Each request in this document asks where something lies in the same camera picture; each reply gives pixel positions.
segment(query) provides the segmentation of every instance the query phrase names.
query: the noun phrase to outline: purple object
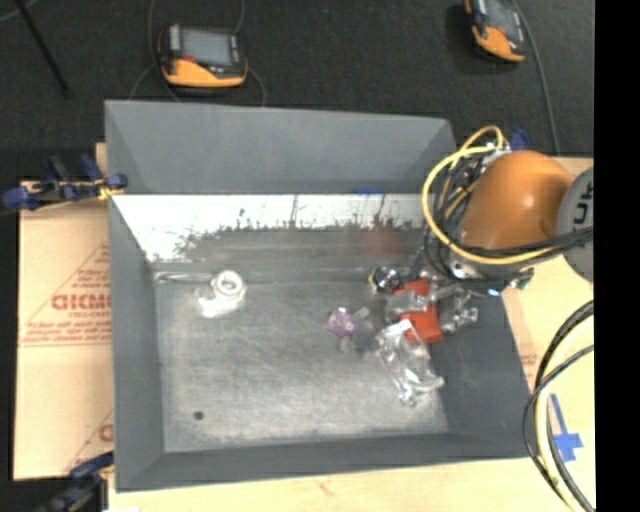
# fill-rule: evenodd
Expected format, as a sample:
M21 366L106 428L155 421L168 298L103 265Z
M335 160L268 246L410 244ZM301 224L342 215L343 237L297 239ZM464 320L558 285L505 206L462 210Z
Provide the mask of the purple object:
M355 317L346 308L337 308L329 317L328 328L338 336L351 336L358 326Z

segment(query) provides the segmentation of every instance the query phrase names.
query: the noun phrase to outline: gray bin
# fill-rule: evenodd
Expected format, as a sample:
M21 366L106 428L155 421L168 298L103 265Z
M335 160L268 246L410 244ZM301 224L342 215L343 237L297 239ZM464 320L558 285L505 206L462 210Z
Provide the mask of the gray bin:
M373 267L420 251L417 192L454 150L446 121L106 106L110 172L131 180L110 205L118 490L526 455L500 299L430 345L445 385L415 408L327 329L333 308L376 300ZM246 301L203 318L196 289L224 269Z

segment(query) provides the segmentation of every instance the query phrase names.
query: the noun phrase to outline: orange device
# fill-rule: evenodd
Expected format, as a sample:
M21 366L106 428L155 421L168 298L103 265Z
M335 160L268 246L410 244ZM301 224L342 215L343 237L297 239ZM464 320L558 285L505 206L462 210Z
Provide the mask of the orange device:
M480 48L509 62L524 60L520 17L508 0L464 0L464 7Z
M249 71L237 35L229 29L165 27L158 37L160 69L180 92L207 92L242 84Z
M573 176L536 151L514 151L489 165L462 217L467 246L507 249L556 236L558 210Z

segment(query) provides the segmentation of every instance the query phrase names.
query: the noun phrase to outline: clear plastic object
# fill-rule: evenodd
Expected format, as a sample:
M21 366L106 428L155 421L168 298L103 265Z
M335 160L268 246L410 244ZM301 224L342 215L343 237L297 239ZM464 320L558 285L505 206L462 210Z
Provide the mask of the clear plastic object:
M405 333L418 333L409 320L401 320L382 329L378 335L378 352L398 388L402 404L415 407L427 393L444 385L444 379L429 368L431 356L422 342L410 342Z
M223 270L205 286L196 289L200 312L205 318L215 318L238 309L244 303L247 285L237 272Z

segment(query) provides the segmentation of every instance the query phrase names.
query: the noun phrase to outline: black carpet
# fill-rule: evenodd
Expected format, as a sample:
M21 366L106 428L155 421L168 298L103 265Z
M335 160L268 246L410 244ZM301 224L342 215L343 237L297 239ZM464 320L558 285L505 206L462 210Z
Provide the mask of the black carpet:
M434 116L458 143L496 124L507 137L524 130L543 153L594 154L595 0L520 0L535 41L520 64L473 50L462 0L245 0L244 15L241 0L23 1L72 94L61 94L14 2L0 0L2 190L41 175L52 154L73 162L92 151L105 99L175 101L149 71L149 28L174 21L232 28L242 18L252 70L226 95L182 101ZM10 482L16 238L15 217L0 217L0 511L63 484Z

